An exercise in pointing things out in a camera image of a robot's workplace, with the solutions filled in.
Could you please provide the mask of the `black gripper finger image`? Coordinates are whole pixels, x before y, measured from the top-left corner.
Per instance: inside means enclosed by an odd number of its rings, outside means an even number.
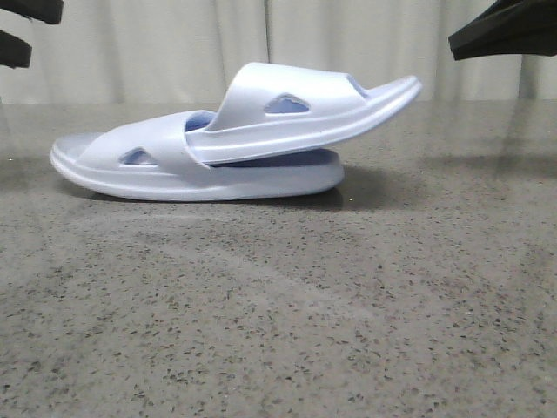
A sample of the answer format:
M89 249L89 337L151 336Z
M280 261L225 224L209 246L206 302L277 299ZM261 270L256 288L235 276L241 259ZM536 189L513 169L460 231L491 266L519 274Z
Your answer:
M23 39L0 31L0 65L10 68L29 68L31 46Z
M554 0L497 1L448 38L453 58L556 54Z
M47 24L59 24L64 8L63 0L0 0L1 9Z

